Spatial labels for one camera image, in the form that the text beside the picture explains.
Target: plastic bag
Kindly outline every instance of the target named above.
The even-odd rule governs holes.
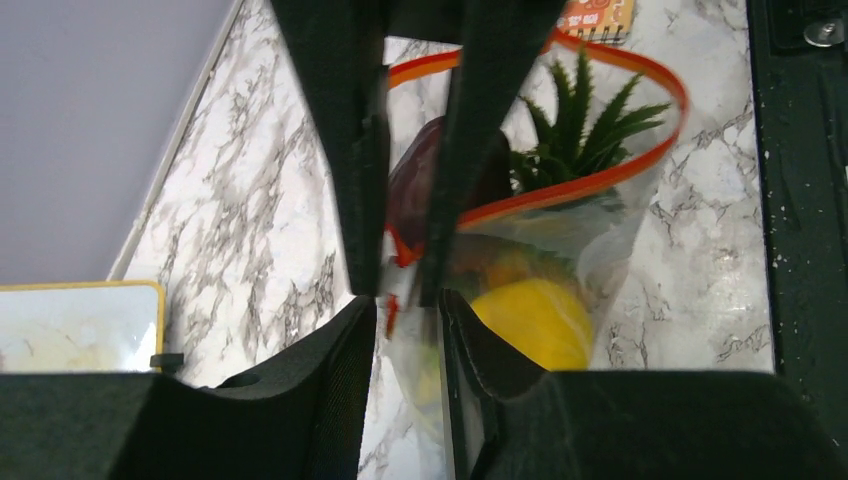
[[[573,68],[580,64],[576,54],[580,48],[579,39],[554,32],[549,50],[540,56],[525,83],[523,95],[531,97],[551,123],[559,102],[550,67],[559,64],[566,75],[579,77],[581,72],[575,73]],[[457,228],[444,283],[460,292],[492,331],[548,370],[589,367],[596,333],[625,278],[639,226],[659,181],[662,160],[677,141],[688,111],[683,85],[665,67],[602,45],[587,44],[585,53],[591,59],[594,88],[588,103],[588,122],[582,132],[584,142],[590,141],[589,129],[604,118],[607,105],[634,73],[643,77],[632,87],[628,111],[665,102],[672,108],[657,109],[661,125],[616,144],[615,148],[625,153],[619,158],[621,162],[610,168],[485,205],[469,205]],[[411,97],[405,91],[412,89],[420,94],[418,83],[423,80],[418,79],[426,77],[428,84],[445,88],[425,90],[425,95],[444,102],[447,74],[443,72],[456,66],[457,59],[457,52],[449,52],[392,68],[390,85],[394,90],[389,104],[393,124],[398,119],[407,125],[431,122],[432,128],[432,118],[409,117],[413,113],[404,102]],[[533,120],[528,108],[516,102],[502,128],[512,151],[529,151],[541,140],[534,133]],[[419,133],[415,141],[423,141],[423,134]],[[399,145],[411,140],[409,132],[393,131],[393,138]],[[424,140],[438,145],[432,137]],[[533,152],[536,163],[512,164],[512,173],[520,177],[516,172],[526,167],[524,173],[550,183],[556,172],[544,176],[544,172],[539,173],[547,150]],[[412,271],[424,247],[423,235],[414,232],[423,232],[420,213],[426,211],[422,205],[426,207],[430,188],[427,167],[432,167],[428,162],[435,161],[435,154],[431,150],[417,161],[414,168],[409,168],[421,175],[415,178],[415,188],[402,190],[394,186],[395,196],[403,201],[395,201],[394,210],[390,204],[387,225],[396,249],[394,262],[399,269]],[[393,172],[395,178],[402,168],[403,165]],[[528,178],[513,178],[513,188],[526,187],[521,185],[522,179],[525,183],[535,181]],[[390,182],[390,202],[392,188]],[[408,295],[414,291],[414,274],[409,278],[405,297],[396,295],[396,285],[391,280],[384,288],[384,299],[391,307],[385,351],[415,413],[419,431],[443,445],[435,318],[432,312],[408,301],[414,298]],[[406,298],[407,302],[398,304],[399,298]]]

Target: yellow lemon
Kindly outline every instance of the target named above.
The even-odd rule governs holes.
[[[571,291],[540,278],[498,287],[471,302],[505,342],[548,371],[583,370],[592,353],[592,321]]]

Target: orange label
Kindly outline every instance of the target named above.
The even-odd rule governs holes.
[[[557,23],[570,35],[591,41],[621,40],[633,21],[635,0],[571,0]]]

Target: white marble countertop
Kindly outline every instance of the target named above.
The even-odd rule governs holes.
[[[623,48],[680,75],[693,114],[593,365],[771,371],[744,2],[637,7]],[[437,48],[393,40],[387,59]],[[186,354],[181,378],[191,385],[217,385],[268,358],[350,299],[328,170],[262,0],[246,0],[141,220],[126,278],[166,287],[168,349]],[[391,367],[378,355],[361,478],[415,478],[409,427]]]

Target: green plant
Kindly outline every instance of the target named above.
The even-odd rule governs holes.
[[[553,124],[532,99],[521,97],[530,111],[538,144],[529,151],[511,153],[510,170],[518,193],[568,182],[618,165],[630,155],[622,141],[662,125],[663,121],[657,117],[670,106],[664,103],[627,110],[627,101],[642,78],[641,74],[636,74],[588,129],[592,75],[585,49],[578,54],[573,83],[559,61],[548,70],[557,92]]]

